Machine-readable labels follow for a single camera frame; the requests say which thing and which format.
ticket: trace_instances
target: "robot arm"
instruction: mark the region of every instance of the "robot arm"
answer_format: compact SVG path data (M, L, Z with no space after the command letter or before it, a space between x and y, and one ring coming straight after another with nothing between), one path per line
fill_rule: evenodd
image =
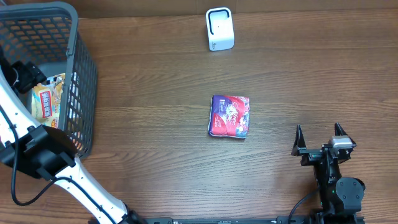
M292 149L293 156L302 156L302 166L313 166L321 199L321 210L310 215L313 223L362 223L361 211L365 184L356 178L342 177L339 164L351 158L356 143L335 123L335 135L321 149L307 149L300 125Z
M17 169L35 178L45 178L71 193L99 223L122 223L128 210L121 200L108 193L84 168L72 141L61 130L42 126L18 99L0 69L0 137L3 150L0 161L14 165L19 150ZM6 117L17 134L17 139Z

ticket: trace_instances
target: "red and purple package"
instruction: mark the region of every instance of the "red and purple package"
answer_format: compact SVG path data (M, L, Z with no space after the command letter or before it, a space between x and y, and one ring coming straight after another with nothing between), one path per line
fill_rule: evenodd
M245 139L249 115L249 98L213 95L208 132L211 136Z

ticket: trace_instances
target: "black motor joint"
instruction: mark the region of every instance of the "black motor joint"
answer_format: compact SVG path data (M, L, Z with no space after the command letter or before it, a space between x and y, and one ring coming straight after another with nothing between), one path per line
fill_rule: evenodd
M0 46L0 66L8 84L18 93L27 93L47 78L32 62L10 64Z

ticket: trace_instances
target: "yellow package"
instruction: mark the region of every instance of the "yellow package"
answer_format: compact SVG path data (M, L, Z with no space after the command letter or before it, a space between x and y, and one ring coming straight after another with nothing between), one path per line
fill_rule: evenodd
M64 80L64 73L55 75L45 81L46 85L39 83L33 88L32 116L40 124L58 128Z

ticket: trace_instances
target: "black mount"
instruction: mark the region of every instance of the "black mount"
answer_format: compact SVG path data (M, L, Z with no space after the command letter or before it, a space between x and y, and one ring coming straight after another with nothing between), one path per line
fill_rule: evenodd
M32 62L23 64L21 61L17 61L10 65L4 56L2 47L0 46L0 66L3 74L15 92L27 93L37 84L44 82L47 77L42 71L37 68Z
M302 156L301 166L313 166L320 189L322 209L313 210L308 223L364 223L357 218L361 211L365 184L352 177L342 177L339 165L351 158L356 143L335 123L335 136L321 149L307 149L300 125L292 149L293 156Z
M50 180L66 166L75 166L76 146L62 130L40 125L28 128L18 141L18 171L39 179ZM15 143L6 142L0 151L0 162L14 165Z
M123 216L123 220L118 223L118 224L146 224L146 221L140 217L135 211L130 210L129 207L126 205L127 211L129 211L129 213L125 216Z

